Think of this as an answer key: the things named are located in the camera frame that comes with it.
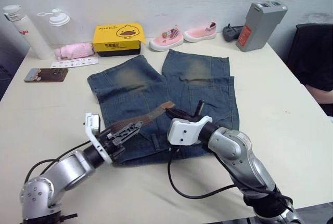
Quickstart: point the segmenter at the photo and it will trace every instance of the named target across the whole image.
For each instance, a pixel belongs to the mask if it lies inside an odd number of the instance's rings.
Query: jeans
[[[96,94],[106,127],[114,122],[144,115],[167,101],[194,114],[200,99],[202,115],[229,129],[239,128],[234,77],[229,76],[228,58],[184,54],[170,50],[162,68],[155,71],[143,55],[88,78]],[[167,162],[170,144],[167,131],[171,120],[165,115],[141,128],[124,143],[125,152],[115,162],[142,165]],[[184,146],[175,159],[206,154],[200,144]]]

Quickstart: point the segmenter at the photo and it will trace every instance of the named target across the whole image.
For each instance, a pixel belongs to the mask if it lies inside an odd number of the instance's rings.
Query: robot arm
[[[202,109],[203,102],[197,109]],[[172,124],[168,141],[172,145],[192,145],[201,141],[203,147],[213,152],[229,172],[244,202],[253,207],[263,223],[304,223],[292,207],[292,200],[281,195],[274,180],[252,152],[249,137],[237,130],[229,130],[212,123],[209,116],[194,116],[178,109],[168,109]]]
[[[89,178],[103,162],[111,164],[125,150],[123,143],[136,135],[142,122],[134,122],[117,133],[100,133],[99,115],[86,114],[85,132],[93,145],[76,150],[44,174],[27,181],[21,189],[23,224],[56,224],[77,214],[62,216],[61,198]]]

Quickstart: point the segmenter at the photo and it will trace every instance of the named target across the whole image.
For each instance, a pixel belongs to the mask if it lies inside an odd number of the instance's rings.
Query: phone case
[[[32,68],[26,75],[25,82],[62,82],[67,68]]]

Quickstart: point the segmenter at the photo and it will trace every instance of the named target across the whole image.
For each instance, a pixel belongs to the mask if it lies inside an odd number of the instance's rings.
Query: white table
[[[218,36],[175,50],[229,56],[240,130],[251,138],[255,154],[282,193],[294,199],[296,208],[333,200],[333,124],[269,45],[241,52],[235,43]],[[161,71],[167,52],[153,52],[143,45],[142,54]],[[51,63],[29,51],[0,103],[1,223],[21,220],[19,192],[33,164],[87,140],[84,114],[100,113],[88,76],[132,57],[102,57],[98,65],[72,68],[63,83],[25,83],[31,68]],[[203,200],[181,197],[171,188],[166,170],[166,164],[104,164],[92,178],[67,192],[62,213],[79,214],[67,223],[95,224],[207,223],[253,216],[237,189]],[[231,184],[227,172],[210,156],[174,162],[172,173],[178,188],[192,195]]]

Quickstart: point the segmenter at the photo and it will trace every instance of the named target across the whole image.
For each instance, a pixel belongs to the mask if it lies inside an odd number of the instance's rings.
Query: brown strap
[[[172,108],[174,106],[175,106],[175,104],[171,101],[165,102],[145,115],[135,116],[132,118],[128,118],[125,120],[115,122],[115,123],[111,124],[111,126],[108,129],[110,129],[112,133],[116,133],[116,132],[120,131],[122,128],[124,128],[126,125],[133,123],[133,122],[139,122],[139,121],[142,122],[142,126],[146,126],[146,125],[150,124],[152,121],[154,121],[157,117],[162,115],[167,108]]]

